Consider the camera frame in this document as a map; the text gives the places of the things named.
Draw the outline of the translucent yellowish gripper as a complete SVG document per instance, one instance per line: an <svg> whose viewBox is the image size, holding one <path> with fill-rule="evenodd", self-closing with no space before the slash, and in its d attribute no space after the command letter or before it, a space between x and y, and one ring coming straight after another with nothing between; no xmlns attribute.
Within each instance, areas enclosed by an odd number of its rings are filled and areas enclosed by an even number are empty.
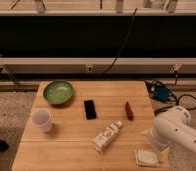
<svg viewBox="0 0 196 171"><path fill-rule="evenodd" d="M169 141L155 129L143 131L142 135L145 136L159 152L165 152L169 147Z"/></svg>

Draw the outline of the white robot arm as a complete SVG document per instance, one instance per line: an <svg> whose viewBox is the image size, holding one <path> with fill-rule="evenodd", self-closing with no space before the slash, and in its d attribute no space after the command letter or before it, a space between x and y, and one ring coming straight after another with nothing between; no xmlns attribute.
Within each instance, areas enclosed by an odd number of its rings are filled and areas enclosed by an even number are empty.
<svg viewBox="0 0 196 171"><path fill-rule="evenodd" d="M175 142L196 154L196 130L190 126L190 121L191 114L186 108L174 106L158 114L143 135L160 151Z"/></svg>

